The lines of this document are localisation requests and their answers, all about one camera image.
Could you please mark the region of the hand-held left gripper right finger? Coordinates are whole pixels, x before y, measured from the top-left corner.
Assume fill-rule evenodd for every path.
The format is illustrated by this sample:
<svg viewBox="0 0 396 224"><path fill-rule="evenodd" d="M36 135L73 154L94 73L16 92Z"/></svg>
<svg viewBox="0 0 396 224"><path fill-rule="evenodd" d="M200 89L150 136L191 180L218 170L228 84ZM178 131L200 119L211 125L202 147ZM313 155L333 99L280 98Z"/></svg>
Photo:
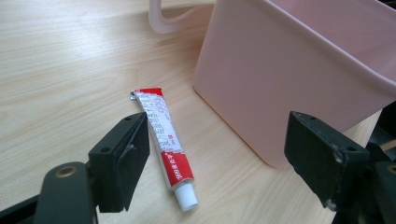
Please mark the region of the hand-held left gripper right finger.
<svg viewBox="0 0 396 224"><path fill-rule="evenodd" d="M367 149L322 120L292 111L284 154L323 206L337 212L353 206L355 184L370 158Z"/></svg>

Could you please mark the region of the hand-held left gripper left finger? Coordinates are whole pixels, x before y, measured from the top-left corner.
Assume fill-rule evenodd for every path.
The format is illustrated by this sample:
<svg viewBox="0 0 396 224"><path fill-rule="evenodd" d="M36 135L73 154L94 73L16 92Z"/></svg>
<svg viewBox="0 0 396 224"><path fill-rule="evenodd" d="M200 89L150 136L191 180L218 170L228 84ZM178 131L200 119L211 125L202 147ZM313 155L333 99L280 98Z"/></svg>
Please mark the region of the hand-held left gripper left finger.
<svg viewBox="0 0 396 224"><path fill-rule="evenodd" d="M89 152L93 198L101 213L129 209L149 152L145 112L122 119Z"/></svg>

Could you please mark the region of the red and white ointment tube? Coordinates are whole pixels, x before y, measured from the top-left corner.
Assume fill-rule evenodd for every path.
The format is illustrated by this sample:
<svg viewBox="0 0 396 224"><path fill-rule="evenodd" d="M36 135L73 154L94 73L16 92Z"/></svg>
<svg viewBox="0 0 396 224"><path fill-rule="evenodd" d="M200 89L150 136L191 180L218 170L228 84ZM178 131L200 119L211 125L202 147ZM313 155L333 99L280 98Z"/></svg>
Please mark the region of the red and white ointment tube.
<svg viewBox="0 0 396 224"><path fill-rule="evenodd" d="M148 116L149 127L154 137L167 187L176 195L181 210L190 211L198 205L192 184L194 175L178 140L162 89L133 90L131 99L136 100Z"/></svg>

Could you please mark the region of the pink plastic storage bin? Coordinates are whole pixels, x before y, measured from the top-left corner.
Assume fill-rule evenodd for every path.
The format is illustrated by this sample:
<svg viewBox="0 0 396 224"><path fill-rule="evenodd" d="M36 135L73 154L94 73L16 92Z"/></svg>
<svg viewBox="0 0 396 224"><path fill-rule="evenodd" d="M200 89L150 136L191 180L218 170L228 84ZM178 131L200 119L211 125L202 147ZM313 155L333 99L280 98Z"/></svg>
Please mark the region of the pink plastic storage bin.
<svg viewBox="0 0 396 224"><path fill-rule="evenodd" d="M216 0L165 18L157 33L207 28L198 94L269 165L285 167L288 116L343 133L396 101L396 9L380 0Z"/></svg>

